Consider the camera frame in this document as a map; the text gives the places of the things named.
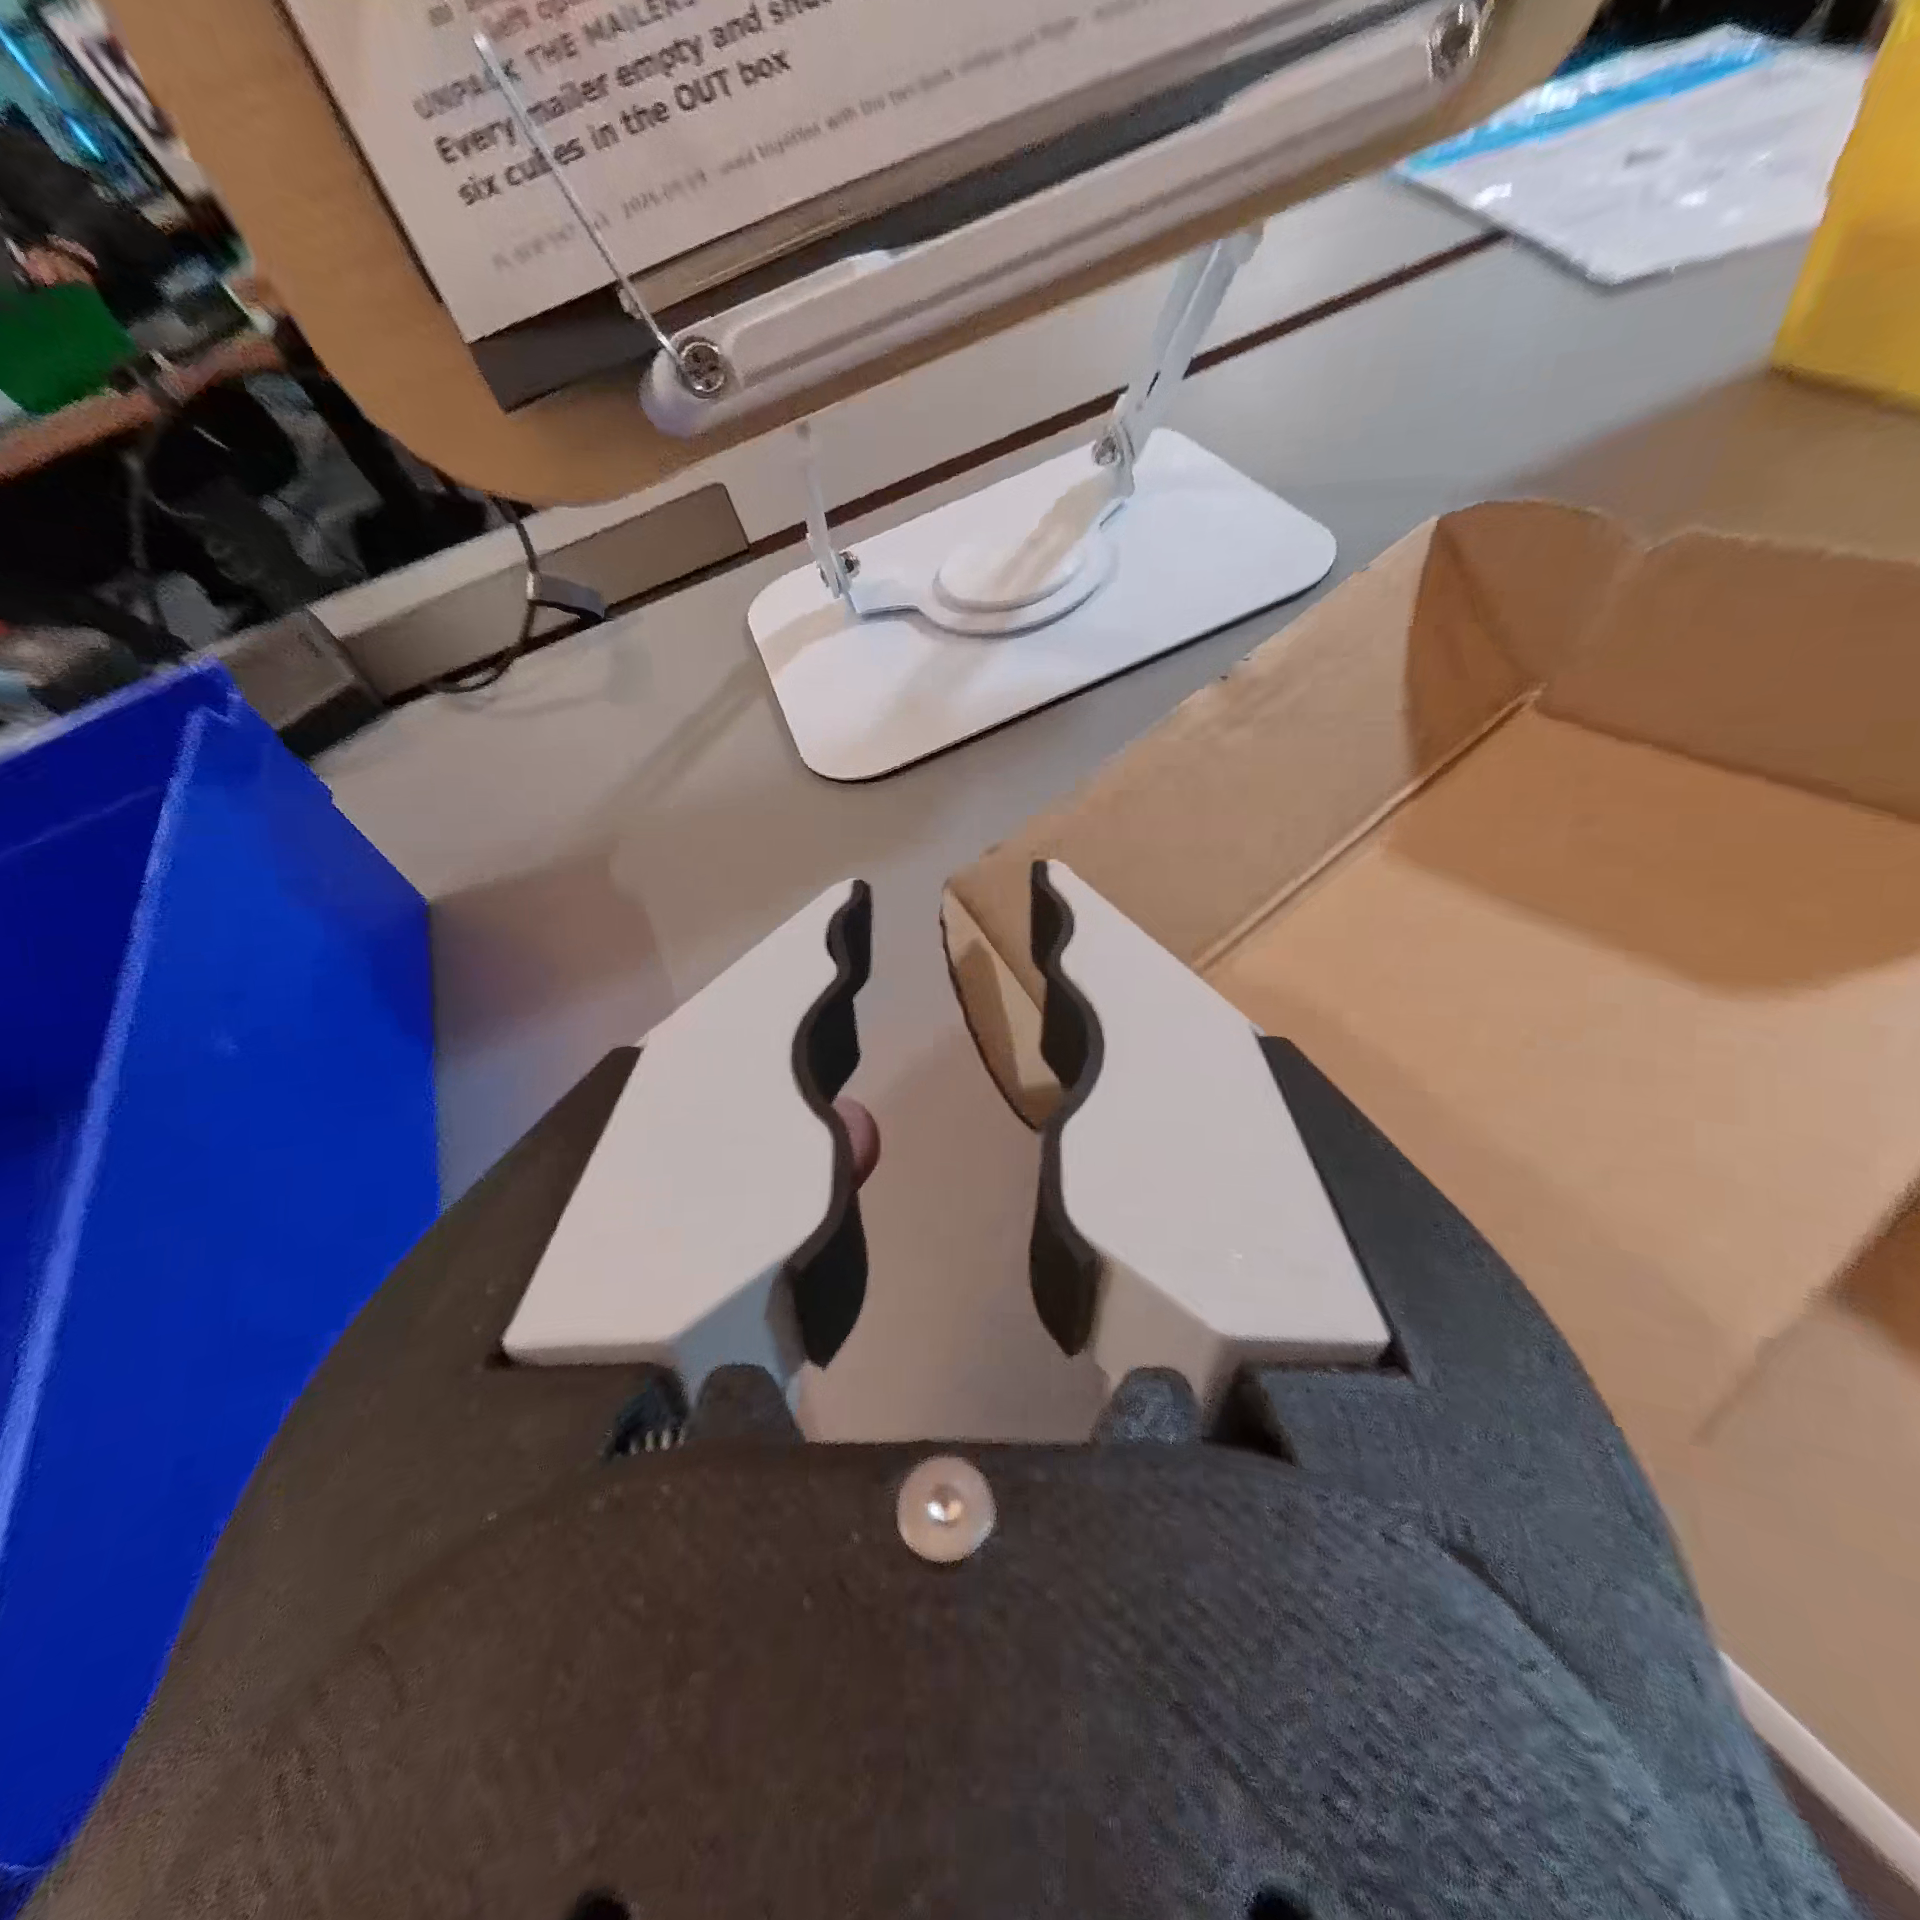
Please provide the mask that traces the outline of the white document stand wooden board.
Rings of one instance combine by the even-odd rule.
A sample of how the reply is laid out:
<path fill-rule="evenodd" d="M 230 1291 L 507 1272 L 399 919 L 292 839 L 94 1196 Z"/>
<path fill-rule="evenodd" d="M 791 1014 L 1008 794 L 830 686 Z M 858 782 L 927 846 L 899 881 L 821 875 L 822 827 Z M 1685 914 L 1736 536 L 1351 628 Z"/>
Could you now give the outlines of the white document stand wooden board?
<path fill-rule="evenodd" d="M 423 275 L 285 4 L 116 4 L 144 84 L 207 167 L 277 295 L 373 420 L 499 496 L 586 508 L 791 425 L 806 562 L 762 591 L 751 648 L 805 767 L 870 782 L 1280 609 L 1327 576 L 1317 519 L 1186 434 L 1171 406 L 1267 225 L 1472 128 L 1546 81 L 1595 4 L 1411 4 L 1367 34 L 1022 146 L 674 303 L 744 304 L 808 384 L 699 439 L 570 391 L 507 414 Z M 1128 272 L 1173 266 L 1150 345 L 1095 443 L 842 545 L 812 427 Z M 709 344 L 624 272 L 654 395 L 723 391 Z"/>

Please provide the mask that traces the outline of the white cardboard mailer box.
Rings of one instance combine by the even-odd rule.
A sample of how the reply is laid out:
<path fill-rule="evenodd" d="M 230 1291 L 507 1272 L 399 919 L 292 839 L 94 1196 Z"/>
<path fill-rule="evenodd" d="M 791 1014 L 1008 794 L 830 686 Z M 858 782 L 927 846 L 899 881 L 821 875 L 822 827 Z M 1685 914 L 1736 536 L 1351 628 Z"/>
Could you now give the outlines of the white cardboard mailer box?
<path fill-rule="evenodd" d="M 1916 1499 L 1916 562 L 1428 519 L 947 882 L 1028 1108 L 1059 857 L 1293 1040 L 1647 1462 Z"/>

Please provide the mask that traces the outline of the blue plastic bin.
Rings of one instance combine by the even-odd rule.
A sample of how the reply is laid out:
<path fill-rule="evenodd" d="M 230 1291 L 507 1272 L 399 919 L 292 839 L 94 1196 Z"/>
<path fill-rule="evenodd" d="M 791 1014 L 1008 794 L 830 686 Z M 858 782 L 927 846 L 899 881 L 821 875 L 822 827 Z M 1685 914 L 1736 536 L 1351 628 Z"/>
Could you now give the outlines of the blue plastic bin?
<path fill-rule="evenodd" d="M 219 664 L 4 758 L 3 1000 L 14 1915 L 442 1167 L 428 905 Z"/>

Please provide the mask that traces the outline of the printed instruction sheet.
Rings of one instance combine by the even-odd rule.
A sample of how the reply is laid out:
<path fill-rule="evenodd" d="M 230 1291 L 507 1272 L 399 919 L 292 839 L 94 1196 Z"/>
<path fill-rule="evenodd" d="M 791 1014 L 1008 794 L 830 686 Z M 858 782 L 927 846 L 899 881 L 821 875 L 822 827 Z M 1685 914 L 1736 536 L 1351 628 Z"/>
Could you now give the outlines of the printed instruction sheet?
<path fill-rule="evenodd" d="M 1022 146 L 1411 4 L 285 4 L 466 345 L 674 303 Z"/>

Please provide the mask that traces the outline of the blue white paper leaflet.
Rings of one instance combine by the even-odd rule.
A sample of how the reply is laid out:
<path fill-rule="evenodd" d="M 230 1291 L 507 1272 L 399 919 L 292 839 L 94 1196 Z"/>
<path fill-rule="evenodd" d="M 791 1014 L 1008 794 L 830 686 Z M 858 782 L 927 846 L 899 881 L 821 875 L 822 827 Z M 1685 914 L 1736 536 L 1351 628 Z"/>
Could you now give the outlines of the blue white paper leaflet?
<path fill-rule="evenodd" d="M 1394 174 L 1604 288 L 1816 228 L 1872 54 L 1719 26 L 1594 60 Z"/>

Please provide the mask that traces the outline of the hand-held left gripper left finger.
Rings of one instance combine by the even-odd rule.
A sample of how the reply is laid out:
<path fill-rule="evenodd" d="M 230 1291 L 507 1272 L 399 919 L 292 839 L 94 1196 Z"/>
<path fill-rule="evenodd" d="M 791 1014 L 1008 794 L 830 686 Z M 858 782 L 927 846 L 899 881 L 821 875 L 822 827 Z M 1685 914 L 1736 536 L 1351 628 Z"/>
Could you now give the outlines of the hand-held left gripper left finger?
<path fill-rule="evenodd" d="M 831 1105 L 850 1097 L 870 970 L 870 884 L 836 881 L 646 1034 L 506 1360 L 654 1367 L 686 1412 L 751 1369 L 799 1412 L 868 1288 Z"/>

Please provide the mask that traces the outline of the grey desk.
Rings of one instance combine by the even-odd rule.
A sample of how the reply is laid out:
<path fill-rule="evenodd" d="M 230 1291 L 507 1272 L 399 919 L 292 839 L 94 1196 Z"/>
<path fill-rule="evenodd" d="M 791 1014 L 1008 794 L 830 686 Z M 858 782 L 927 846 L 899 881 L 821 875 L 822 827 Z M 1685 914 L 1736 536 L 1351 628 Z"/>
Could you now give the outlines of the grey desk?
<path fill-rule="evenodd" d="M 816 1434 L 1067 1439 L 1096 1380 L 1030 1319 L 1036 1144 L 952 992 L 980 958 L 951 875 L 1431 519 L 1482 504 L 1916 562 L 1916 414 L 1764 366 L 1799 247 L 1603 295 L 1516 242 L 1357 186 L 1283 217 L 1173 420 L 1323 521 L 1335 569 L 1070 704 L 874 785 L 812 775 L 749 648 L 799 560 L 784 439 L 636 510 L 726 562 L 470 699 L 412 699 L 328 753 L 350 818 L 434 908 L 442 1167 L 476 1179 L 606 1049 L 637 1040 L 830 881 L 867 878 L 859 1094 L 887 1162 L 870 1318 L 812 1388 Z M 1916 1887 L 1916 1499 L 1835 1504 L 1646 1462 L 1748 1713 Z"/>

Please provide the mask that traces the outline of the yellow plastic bin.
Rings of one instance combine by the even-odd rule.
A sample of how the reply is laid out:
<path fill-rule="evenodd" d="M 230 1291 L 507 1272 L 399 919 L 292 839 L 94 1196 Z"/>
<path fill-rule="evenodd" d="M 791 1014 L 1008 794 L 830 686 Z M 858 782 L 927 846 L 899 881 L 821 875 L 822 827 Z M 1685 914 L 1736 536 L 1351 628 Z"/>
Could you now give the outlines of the yellow plastic bin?
<path fill-rule="evenodd" d="M 1918 410 L 1918 4 L 1896 10 L 1864 76 L 1768 363 Z"/>

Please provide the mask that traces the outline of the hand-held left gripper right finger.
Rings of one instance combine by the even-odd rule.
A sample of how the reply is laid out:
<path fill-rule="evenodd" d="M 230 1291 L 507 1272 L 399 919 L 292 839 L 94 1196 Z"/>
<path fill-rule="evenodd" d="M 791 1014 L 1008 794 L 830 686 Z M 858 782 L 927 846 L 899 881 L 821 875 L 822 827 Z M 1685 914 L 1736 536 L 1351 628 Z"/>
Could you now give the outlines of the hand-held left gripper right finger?
<path fill-rule="evenodd" d="M 1028 1283 L 1110 1399 L 1171 1376 L 1203 1420 L 1240 1374 L 1371 1374 L 1367 1280 L 1264 1032 L 1056 857 L 1030 866 L 1042 1060 Z"/>

